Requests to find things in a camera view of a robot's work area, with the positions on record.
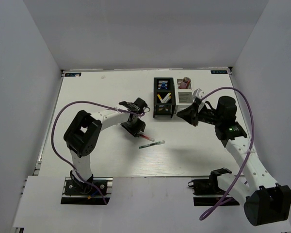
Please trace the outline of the red orange pen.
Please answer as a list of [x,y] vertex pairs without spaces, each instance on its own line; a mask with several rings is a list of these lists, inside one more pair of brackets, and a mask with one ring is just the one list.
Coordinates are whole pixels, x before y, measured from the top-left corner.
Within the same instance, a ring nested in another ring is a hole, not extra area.
[[149,136],[147,136],[147,135],[144,135],[144,134],[138,134],[138,136],[139,137],[141,137],[141,138],[144,138],[144,139],[146,139],[146,140],[148,140],[148,141],[151,141],[151,142],[155,142],[155,139],[154,138],[152,138],[152,137],[149,137]]

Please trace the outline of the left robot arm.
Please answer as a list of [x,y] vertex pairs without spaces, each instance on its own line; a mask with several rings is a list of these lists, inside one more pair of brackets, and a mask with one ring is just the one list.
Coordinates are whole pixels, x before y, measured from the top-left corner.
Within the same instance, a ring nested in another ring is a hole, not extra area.
[[93,188],[93,174],[90,167],[90,154],[96,147],[100,133],[120,124],[133,137],[145,131],[146,124],[139,119],[148,104],[141,98],[134,102],[120,102],[116,107],[94,114],[80,110],[64,134],[64,141],[72,156],[74,166],[71,178],[76,188],[83,194]]

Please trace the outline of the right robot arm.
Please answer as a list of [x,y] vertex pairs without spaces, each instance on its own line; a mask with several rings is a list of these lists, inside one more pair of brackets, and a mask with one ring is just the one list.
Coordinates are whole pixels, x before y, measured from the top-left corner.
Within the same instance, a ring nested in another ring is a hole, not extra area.
[[236,121],[236,112],[235,99],[222,96],[216,108],[196,98],[177,116],[193,126],[199,122],[214,125],[216,137],[233,156],[240,173],[246,178],[246,183],[243,183],[227,168],[213,170],[209,176],[212,192],[219,194],[225,191],[232,196],[243,207],[246,218],[253,226],[285,221],[290,213],[291,189],[280,185],[266,170],[252,150],[245,130]]

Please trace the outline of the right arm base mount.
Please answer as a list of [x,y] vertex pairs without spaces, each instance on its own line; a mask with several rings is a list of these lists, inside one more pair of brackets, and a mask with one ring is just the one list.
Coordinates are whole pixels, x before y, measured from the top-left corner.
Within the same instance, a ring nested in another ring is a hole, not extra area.
[[217,178],[224,174],[231,174],[227,168],[213,170],[206,178],[192,179],[188,187],[193,190],[193,202],[196,207],[213,207],[225,193],[218,186]]

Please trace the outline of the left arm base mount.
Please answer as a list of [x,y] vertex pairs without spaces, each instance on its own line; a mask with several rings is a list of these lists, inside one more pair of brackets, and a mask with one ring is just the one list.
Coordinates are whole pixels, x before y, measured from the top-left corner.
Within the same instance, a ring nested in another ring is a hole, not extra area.
[[113,186],[112,178],[94,178],[93,184],[99,188],[103,195],[91,185],[85,184],[81,188],[70,177],[65,178],[62,191],[61,204],[63,205],[106,205],[108,204]]

